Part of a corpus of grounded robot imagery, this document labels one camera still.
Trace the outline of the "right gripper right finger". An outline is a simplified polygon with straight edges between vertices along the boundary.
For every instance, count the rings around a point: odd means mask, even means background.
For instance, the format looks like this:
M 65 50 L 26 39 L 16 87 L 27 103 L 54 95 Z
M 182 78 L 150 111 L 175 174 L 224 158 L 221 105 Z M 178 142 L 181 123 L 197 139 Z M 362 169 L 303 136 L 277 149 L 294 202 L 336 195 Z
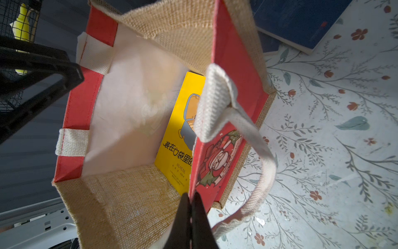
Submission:
M 192 201 L 192 238 L 193 249 L 219 249 L 212 234 L 204 209 L 201 195 L 196 192 Z

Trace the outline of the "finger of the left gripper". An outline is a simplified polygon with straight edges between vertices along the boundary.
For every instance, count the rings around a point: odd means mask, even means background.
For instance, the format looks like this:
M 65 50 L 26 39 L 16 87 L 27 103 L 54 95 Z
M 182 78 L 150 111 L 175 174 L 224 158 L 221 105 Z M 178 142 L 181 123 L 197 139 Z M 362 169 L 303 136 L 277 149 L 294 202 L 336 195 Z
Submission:
M 28 93 L 28 98 L 1 112 L 2 143 L 85 79 L 81 66 L 65 51 L 2 36 L 1 70 L 15 69 L 27 74 L 12 79 L 1 73 L 1 100 L 21 92 Z

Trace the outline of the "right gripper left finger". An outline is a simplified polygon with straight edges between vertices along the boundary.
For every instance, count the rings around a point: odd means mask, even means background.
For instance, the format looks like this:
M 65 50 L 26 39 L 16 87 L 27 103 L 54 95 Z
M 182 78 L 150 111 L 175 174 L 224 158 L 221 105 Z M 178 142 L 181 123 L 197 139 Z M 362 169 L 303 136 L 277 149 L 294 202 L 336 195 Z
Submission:
M 191 203 L 187 193 L 181 196 L 176 217 L 164 249 L 189 249 L 191 243 Z

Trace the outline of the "yellow cartoon cover book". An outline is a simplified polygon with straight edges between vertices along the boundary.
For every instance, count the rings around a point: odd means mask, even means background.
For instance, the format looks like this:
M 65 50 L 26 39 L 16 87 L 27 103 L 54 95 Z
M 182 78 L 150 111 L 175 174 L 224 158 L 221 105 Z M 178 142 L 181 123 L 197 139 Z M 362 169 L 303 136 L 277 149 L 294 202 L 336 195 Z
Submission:
M 205 77 L 188 72 L 183 80 L 154 165 L 179 194 L 189 191 L 196 141 L 194 122 Z

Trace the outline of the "jute canvas bag red trim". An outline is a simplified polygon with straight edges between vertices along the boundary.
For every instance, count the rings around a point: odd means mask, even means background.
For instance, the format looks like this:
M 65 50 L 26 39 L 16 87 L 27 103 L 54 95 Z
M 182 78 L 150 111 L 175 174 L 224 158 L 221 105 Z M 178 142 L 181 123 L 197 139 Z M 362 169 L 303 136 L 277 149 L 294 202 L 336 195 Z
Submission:
M 160 249 L 179 194 L 154 165 L 183 80 L 205 77 L 194 122 L 189 196 L 222 207 L 250 149 L 261 175 L 218 238 L 259 210 L 277 164 L 259 133 L 274 94 L 248 1 L 156 1 L 120 13 L 90 1 L 76 61 L 84 82 L 68 97 L 53 184 L 82 249 Z

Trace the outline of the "blue book yellow label back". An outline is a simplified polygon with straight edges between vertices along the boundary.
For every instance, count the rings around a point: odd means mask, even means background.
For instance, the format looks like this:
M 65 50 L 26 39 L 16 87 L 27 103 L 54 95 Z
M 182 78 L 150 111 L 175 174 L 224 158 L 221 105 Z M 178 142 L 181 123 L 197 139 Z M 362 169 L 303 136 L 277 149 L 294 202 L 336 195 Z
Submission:
M 350 4 L 351 0 L 250 1 L 258 31 L 307 55 Z

